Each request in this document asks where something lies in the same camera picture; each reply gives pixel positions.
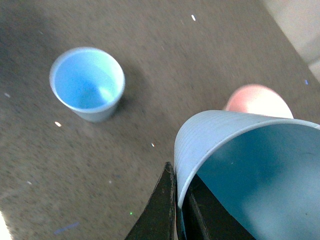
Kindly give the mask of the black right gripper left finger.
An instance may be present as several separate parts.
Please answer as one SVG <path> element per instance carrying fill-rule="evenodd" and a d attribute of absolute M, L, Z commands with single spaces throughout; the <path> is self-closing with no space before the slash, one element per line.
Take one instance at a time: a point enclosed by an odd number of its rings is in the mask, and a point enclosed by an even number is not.
<path fill-rule="evenodd" d="M 175 238 L 176 178 L 166 162 L 142 214 L 131 228 L 127 240 L 173 240 Z"/>

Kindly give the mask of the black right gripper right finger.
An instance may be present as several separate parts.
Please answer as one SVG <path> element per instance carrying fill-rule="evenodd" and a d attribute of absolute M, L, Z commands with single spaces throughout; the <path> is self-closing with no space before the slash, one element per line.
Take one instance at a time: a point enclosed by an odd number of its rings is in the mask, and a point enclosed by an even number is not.
<path fill-rule="evenodd" d="M 181 208 L 182 240 L 253 240 L 223 207 L 198 175 L 192 179 Z"/>

